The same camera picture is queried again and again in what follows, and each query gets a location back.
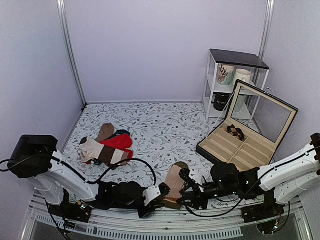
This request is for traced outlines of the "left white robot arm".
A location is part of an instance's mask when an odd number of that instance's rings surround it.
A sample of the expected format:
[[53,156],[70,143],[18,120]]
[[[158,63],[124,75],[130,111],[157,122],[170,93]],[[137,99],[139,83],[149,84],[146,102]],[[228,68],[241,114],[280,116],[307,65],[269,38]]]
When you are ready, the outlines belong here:
[[0,162],[7,164],[1,172],[11,172],[33,184],[51,214],[88,222],[93,208],[118,208],[136,210],[143,219],[163,207],[162,200],[171,190],[165,183],[142,187],[134,181],[103,181],[109,171],[132,160],[128,152],[83,138],[79,145],[82,160],[98,160],[108,167],[98,179],[90,181],[63,160],[57,143],[52,135],[22,135],[11,157]]

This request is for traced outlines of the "beige striped ribbed sock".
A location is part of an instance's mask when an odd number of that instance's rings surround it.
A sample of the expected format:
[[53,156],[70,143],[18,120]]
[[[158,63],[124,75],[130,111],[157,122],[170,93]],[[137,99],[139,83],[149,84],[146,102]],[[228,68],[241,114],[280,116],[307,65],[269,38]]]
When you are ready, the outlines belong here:
[[177,201],[182,197],[180,191],[183,189],[185,181],[179,176],[182,169],[188,169],[185,162],[179,161],[173,164],[166,176],[164,183],[170,188],[169,194],[161,202],[166,208],[180,210],[181,204]]

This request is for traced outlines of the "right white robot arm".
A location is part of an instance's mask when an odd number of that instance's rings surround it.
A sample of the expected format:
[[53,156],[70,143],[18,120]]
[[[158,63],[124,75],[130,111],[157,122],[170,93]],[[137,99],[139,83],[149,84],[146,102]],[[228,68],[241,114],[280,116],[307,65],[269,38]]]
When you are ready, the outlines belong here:
[[262,218],[269,218],[295,196],[320,182],[320,135],[311,135],[311,142],[300,151],[273,164],[239,171],[233,163],[218,162],[210,171],[212,181],[197,183],[190,170],[181,170],[186,181],[179,203],[206,209],[209,199],[236,195],[241,200],[270,194],[271,198],[259,206]]

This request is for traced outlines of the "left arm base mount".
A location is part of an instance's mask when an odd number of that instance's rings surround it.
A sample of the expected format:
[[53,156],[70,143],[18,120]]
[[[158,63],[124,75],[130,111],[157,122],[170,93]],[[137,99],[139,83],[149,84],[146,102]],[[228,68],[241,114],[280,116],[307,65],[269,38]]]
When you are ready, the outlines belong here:
[[88,223],[93,208],[85,202],[70,202],[70,194],[65,191],[60,205],[48,204],[50,213],[65,220]]

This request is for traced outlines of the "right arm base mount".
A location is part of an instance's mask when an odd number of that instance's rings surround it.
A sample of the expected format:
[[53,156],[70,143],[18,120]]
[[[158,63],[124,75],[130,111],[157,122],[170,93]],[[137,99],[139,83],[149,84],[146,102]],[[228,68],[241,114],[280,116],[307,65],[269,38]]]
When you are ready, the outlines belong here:
[[257,230],[264,236],[274,235],[280,232],[287,224],[291,214],[291,203],[288,202],[287,216],[284,219],[284,205],[275,203],[274,201],[265,200],[264,203],[243,207],[241,216],[245,223],[258,222],[273,218],[272,221],[266,221],[256,224]]

